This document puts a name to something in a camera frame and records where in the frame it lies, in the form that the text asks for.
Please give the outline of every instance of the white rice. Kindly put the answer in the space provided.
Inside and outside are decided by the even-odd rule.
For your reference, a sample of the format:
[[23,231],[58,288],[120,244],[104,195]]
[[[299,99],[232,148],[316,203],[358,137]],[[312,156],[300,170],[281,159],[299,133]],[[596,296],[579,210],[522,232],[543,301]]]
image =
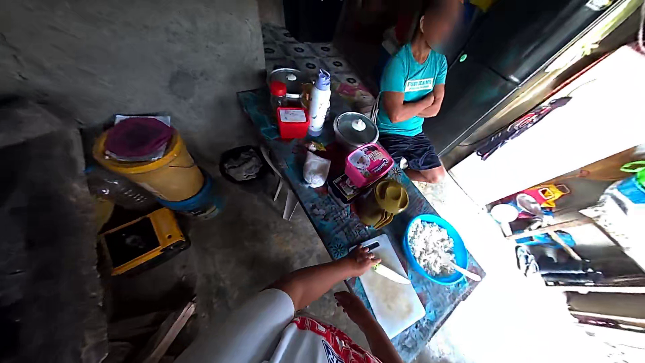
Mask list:
[[448,236],[446,229],[436,223],[414,221],[410,226],[408,241],[412,255],[428,273],[433,276],[451,275],[455,272],[452,266],[446,265],[441,258],[441,252],[455,263],[453,253],[454,242]]

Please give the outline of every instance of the water bottle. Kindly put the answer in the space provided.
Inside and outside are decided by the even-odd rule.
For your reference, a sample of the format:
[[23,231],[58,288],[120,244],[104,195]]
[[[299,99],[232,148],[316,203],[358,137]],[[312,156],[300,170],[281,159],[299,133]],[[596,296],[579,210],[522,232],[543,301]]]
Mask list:
[[309,129],[308,134],[318,136],[323,131],[324,119],[329,110],[329,99],[332,95],[330,90],[331,75],[324,69],[320,69],[318,79],[313,83],[312,101],[309,105]]
[[90,194],[125,209],[145,210],[156,203],[148,191],[120,175],[91,165],[85,169]]

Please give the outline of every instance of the teal t-shirt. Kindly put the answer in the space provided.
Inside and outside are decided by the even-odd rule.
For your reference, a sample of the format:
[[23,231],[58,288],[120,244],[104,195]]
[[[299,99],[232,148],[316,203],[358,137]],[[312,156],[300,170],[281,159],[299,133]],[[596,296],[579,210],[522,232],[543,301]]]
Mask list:
[[[385,66],[381,76],[381,92],[403,92],[405,102],[418,101],[430,93],[435,85],[446,82],[447,71],[446,56],[431,50],[426,61],[419,64],[412,56],[408,43]],[[382,134],[414,136],[422,132],[423,120],[422,117],[414,116],[392,123],[383,109],[383,102],[380,102],[376,124]]]

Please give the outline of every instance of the blue patterned tablecloth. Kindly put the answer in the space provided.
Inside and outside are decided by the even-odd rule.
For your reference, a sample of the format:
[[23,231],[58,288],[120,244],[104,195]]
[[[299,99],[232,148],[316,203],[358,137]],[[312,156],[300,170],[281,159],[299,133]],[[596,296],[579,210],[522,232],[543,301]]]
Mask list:
[[[284,179],[298,197],[307,217],[320,236],[327,252],[335,260],[345,256],[350,247],[386,233],[392,242],[401,264],[408,272],[421,302],[426,308],[426,316],[392,339],[401,358],[405,362],[413,360],[430,338],[441,327],[450,313],[464,300],[478,284],[464,279],[458,284],[445,286],[429,281],[408,269],[408,263],[402,251],[402,238],[408,223],[420,214],[437,214],[426,198],[419,192],[410,179],[398,167],[393,167],[388,177],[401,182],[408,191],[410,204],[403,213],[394,217],[392,222],[382,229],[367,227],[359,220],[349,207],[339,206],[327,193],[327,187],[310,188],[303,180],[303,165],[308,141],[318,141],[327,146],[334,142],[333,122],[336,115],[349,111],[349,106],[338,95],[332,95],[330,114],[323,133],[317,138],[282,140],[279,138],[275,116],[269,103],[269,94],[265,88],[237,93],[238,100],[249,115],[253,125],[266,140],[271,152],[278,161],[276,165]],[[472,256],[469,256],[468,269],[481,276],[484,272]],[[372,311],[365,290],[358,278],[346,281],[347,286]]]

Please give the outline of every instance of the cutting board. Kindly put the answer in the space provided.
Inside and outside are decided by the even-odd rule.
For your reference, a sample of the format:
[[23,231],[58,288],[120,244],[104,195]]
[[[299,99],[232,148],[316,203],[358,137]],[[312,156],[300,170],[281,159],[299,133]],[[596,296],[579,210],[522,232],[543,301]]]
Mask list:
[[[381,259],[381,263],[402,276],[407,276],[388,236],[382,234],[361,245],[369,246],[374,242],[378,242],[379,246],[372,249],[372,252]],[[369,269],[359,278],[365,288],[367,299],[372,305],[374,316],[388,338],[396,337],[401,331],[425,316],[426,310],[411,284],[398,284],[377,274],[373,269]]]

